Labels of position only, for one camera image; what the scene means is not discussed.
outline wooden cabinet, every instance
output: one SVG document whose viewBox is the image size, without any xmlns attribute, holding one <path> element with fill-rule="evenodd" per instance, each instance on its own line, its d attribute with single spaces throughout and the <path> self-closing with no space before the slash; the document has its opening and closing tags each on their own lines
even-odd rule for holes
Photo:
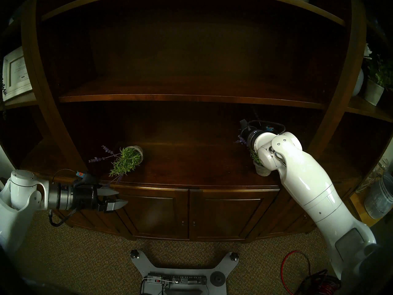
<svg viewBox="0 0 393 295">
<path fill-rule="evenodd" d="M 282 236 L 297 232 L 310 232 L 315 224 L 285 189 L 281 189 L 274 202 L 248 235 L 247 239 Z"/>
<path fill-rule="evenodd" d="M 277 191 L 190 190 L 190 239 L 245 239 Z"/>
<path fill-rule="evenodd" d="M 55 213 L 62 219 L 69 214 L 69 211 L 55 210 Z M 116 212 L 104 214 L 94 210 L 82 210 L 72 215 L 66 223 L 71 227 L 77 226 L 115 234 L 127 239 L 132 238 L 132 235 Z"/>
<path fill-rule="evenodd" d="M 187 239 L 188 190 L 167 188 L 116 188 L 128 204 L 117 211 L 133 236 Z"/>
<path fill-rule="evenodd" d="M 1 34 L 0 58 L 22 45 L 36 101 L 5 102 L 0 144 L 16 168 L 50 177 L 62 168 L 88 170 L 102 182 L 112 181 L 111 161 L 91 161 L 104 155 L 102 145 L 142 147 L 143 163 L 117 187 L 128 205 L 111 214 L 82 211 L 72 226 L 192 240 L 310 231 L 313 222 L 287 192 L 255 190 L 278 188 L 278 173 L 258 176 L 247 148 L 233 142 L 244 118 L 284 124 L 342 199 L 376 165 L 393 117 L 351 98 L 366 43 L 365 11 L 359 0 L 328 1 L 340 5 L 29 0 Z M 86 129 L 105 135 L 97 139 Z M 354 142 L 353 133 L 364 129 L 368 134 Z M 158 184 L 174 189 L 148 188 Z"/>
</svg>

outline cabinet door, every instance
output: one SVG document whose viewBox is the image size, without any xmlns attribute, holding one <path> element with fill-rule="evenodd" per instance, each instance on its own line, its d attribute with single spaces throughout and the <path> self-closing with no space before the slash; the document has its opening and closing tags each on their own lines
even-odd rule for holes
<svg viewBox="0 0 393 295">
<path fill-rule="evenodd" d="M 277 191 L 190 190 L 190 239 L 245 239 Z"/>
<path fill-rule="evenodd" d="M 55 213 L 62 219 L 68 215 L 69 211 L 56 210 Z M 76 212 L 72 215 L 66 223 L 71 227 L 78 226 L 109 234 L 115 234 L 127 239 L 132 238 L 127 227 L 115 212 L 103 213 L 95 210 L 81 210 L 80 212 Z"/>
<path fill-rule="evenodd" d="M 248 235 L 248 240 L 310 232 L 314 228 L 315 224 L 309 215 L 285 189 L 281 189 L 275 201 Z"/>
<path fill-rule="evenodd" d="M 188 189 L 116 188 L 128 204 L 117 211 L 133 236 L 188 239 Z"/>
</svg>

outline artificial lavender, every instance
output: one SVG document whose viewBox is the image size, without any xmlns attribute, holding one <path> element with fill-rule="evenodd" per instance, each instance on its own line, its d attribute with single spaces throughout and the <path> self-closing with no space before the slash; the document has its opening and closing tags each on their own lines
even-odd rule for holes
<svg viewBox="0 0 393 295">
<path fill-rule="evenodd" d="M 239 138 L 239 140 L 237 140 L 235 143 L 241 143 L 243 145 L 247 145 L 247 142 L 243 137 L 241 137 L 240 135 L 238 135 L 237 137 Z"/>
<path fill-rule="evenodd" d="M 99 162 L 104 159 L 106 159 L 106 157 L 95 157 L 94 159 L 89 160 L 89 163 Z"/>
<path fill-rule="evenodd" d="M 105 152 L 107 152 L 107 153 L 112 154 L 113 156 L 115 156 L 115 153 L 113 153 L 112 151 L 110 151 L 110 150 L 109 150 L 107 147 L 105 147 L 104 145 L 102 145 L 101 147 L 105 150 Z"/>
<path fill-rule="evenodd" d="M 120 183 L 121 179 L 123 178 L 123 175 L 124 175 L 124 174 L 121 174 L 121 175 L 119 176 L 119 178 L 118 178 L 117 181 L 116 181 L 116 185 Z"/>
</svg>

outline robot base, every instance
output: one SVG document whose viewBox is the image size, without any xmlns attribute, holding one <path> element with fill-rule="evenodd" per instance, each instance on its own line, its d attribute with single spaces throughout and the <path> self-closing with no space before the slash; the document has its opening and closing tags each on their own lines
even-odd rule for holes
<svg viewBox="0 0 393 295">
<path fill-rule="evenodd" d="M 237 253 L 228 253 L 214 269 L 166 269 L 152 265 L 142 251 L 130 255 L 144 278 L 142 294 L 160 294 L 164 287 L 166 295 L 226 295 L 226 278 L 239 263 Z"/>
</svg>

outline purple flower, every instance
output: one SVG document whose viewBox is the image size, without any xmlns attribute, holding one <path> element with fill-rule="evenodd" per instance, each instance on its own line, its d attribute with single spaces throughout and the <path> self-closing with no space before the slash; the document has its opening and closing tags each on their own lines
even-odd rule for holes
<svg viewBox="0 0 393 295">
<path fill-rule="evenodd" d="M 94 159 L 89 160 L 89 163 L 99 162 L 104 159 L 105 159 L 104 157 L 95 157 Z"/>
<path fill-rule="evenodd" d="M 113 156 L 115 156 L 115 154 L 112 151 L 110 151 L 107 147 L 105 147 L 104 145 L 102 145 L 101 147 L 105 150 L 105 152 L 110 153 Z"/>
<path fill-rule="evenodd" d="M 247 145 L 247 142 L 244 140 L 243 137 L 241 137 L 240 135 L 237 136 L 239 138 L 239 140 L 237 140 L 235 143 L 241 143 L 243 145 Z"/>
</svg>

